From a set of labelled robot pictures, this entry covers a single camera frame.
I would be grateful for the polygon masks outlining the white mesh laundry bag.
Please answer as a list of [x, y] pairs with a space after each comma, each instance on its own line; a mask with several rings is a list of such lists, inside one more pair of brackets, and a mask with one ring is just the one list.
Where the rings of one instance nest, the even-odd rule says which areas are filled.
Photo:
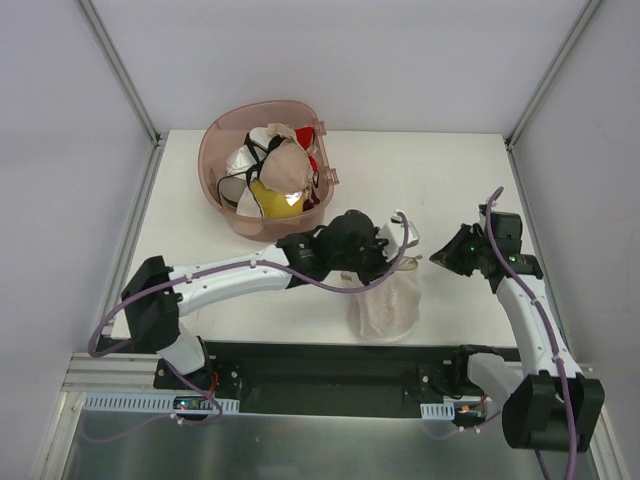
[[349, 295], [348, 325], [358, 338], [391, 343], [411, 332], [420, 318], [418, 267], [421, 259], [421, 255], [404, 257], [384, 283]]

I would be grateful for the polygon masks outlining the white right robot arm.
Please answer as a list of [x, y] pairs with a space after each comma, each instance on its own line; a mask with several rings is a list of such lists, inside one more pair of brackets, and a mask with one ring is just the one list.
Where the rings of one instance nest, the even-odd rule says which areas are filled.
[[604, 388], [585, 376], [548, 311], [539, 262], [521, 251], [521, 217], [480, 206], [479, 218], [462, 225], [430, 260], [461, 276], [479, 272], [488, 281], [511, 325], [522, 372], [512, 371], [494, 347], [461, 345], [445, 382], [461, 394], [480, 388], [490, 397], [510, 447], [583, 453], [604, 405]]

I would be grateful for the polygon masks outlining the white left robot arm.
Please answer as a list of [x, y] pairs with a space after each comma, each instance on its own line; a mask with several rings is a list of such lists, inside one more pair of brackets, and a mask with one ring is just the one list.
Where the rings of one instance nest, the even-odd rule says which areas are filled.
[[327, 225], [289, 234], [249, 255], [193, 266], [170, 266], [163, 256], [143, 261], [121, 295], [134, 352], [157, 354], [188, 388], [211, 377], [204, 342], [181, 318], [208, 305], [263, 291], [312, 285], [338, 292], [327, 277], [355, 274], [358, 292], [382, 283], [397, 268], [410, 242], [410, 223], [397, 211], [383, 227], [358, 210]]

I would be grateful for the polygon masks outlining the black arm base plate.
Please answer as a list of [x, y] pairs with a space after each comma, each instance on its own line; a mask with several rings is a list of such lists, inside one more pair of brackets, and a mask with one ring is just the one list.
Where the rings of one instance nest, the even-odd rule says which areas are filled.
[[418, 418], [445, 394], [478, 397], [453, 365], [455, 346], [358, 346], [214, 342], [209, 375], [189, 381], [243, 413]]

